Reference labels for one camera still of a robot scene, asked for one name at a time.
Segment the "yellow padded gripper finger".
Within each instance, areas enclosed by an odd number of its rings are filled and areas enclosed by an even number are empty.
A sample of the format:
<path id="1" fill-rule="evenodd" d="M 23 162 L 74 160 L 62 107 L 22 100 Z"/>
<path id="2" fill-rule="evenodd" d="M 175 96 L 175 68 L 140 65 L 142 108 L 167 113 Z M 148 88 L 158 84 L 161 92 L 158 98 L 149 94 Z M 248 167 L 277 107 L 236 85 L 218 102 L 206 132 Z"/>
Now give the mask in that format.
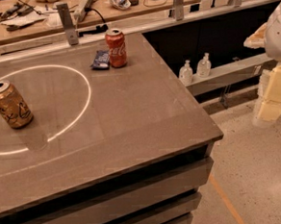
<path id="1" fill-rule="evenodd" d="M 274 124 L 281 115 L 281 62 L 262 72 L 252 122 L 257 127 Z"/>
<path id="2" fill-rule="evenodd" d="M 249 36 L 243 43 L 243 45 L 246 48 L 253 48 L 253 49 L 259 49 L 263 48 L 264 40 L 265 40 L 265 30 L 266 30 L 267 24 L 262 24 L 261 27 L 259 27 L 254 34 Z"/>

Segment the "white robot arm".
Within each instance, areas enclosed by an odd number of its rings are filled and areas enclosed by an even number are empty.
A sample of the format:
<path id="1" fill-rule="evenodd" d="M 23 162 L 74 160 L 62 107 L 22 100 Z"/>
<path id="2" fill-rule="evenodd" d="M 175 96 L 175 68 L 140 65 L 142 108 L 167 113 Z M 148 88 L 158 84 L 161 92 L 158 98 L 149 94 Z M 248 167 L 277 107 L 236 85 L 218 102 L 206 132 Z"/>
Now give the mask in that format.
<path id="1" fill-rule="evenodd" d="M 281 115 L 281 2 L 268 21 L 249 36 L 243 45 L 264 48 L 266 55 L 278 64 L 272 70 L 264 69 L 259 80 L 258 98 L 253 110 L 253 124 L 257 127 L 274 124 Z"/>

